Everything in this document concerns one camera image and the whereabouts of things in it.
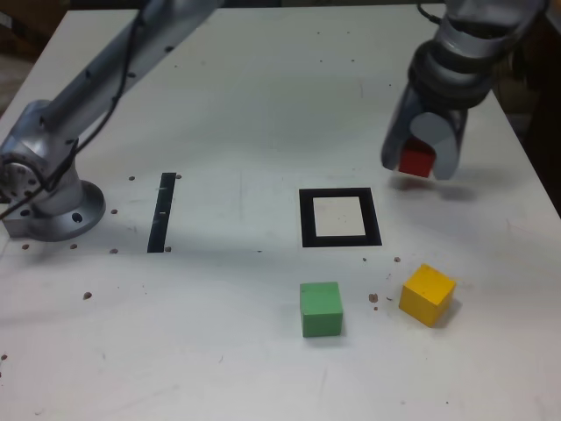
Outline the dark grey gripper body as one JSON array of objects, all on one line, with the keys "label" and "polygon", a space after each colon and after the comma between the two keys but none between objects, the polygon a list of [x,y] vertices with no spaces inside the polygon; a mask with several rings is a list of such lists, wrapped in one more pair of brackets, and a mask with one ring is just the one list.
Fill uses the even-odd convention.
[{"label": "dark grey gripper body", "polygon": [[467,109],[459,109],[458,101],[451,96],[426,89],[413,89],[415,93],[416,119],[422,128],[443,127],[447,123],[450,128],[465,126]]}]

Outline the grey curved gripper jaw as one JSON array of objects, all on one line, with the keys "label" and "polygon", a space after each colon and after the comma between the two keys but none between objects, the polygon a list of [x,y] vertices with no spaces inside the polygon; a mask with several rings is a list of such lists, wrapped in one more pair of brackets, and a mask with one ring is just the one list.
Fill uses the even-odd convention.
[{"label": "grey curved gripper jaw", "polygon": [[443,127],[422,128],[419,119],[414,118],[410,125],[411,133],[423,143],[431,146],[436,158],[432,173],[437,180],[450,180],[459,164],[465,126],[450,128],[447,123]]},{"label": "grey curved gripper jaw", "polygon": [[411,136],[410,125],[420,113],[420,101],[415,89],[408,83],[394,109],[387,135],[381,149],[381,164],[395,170],[401,160],[401,150]]}]

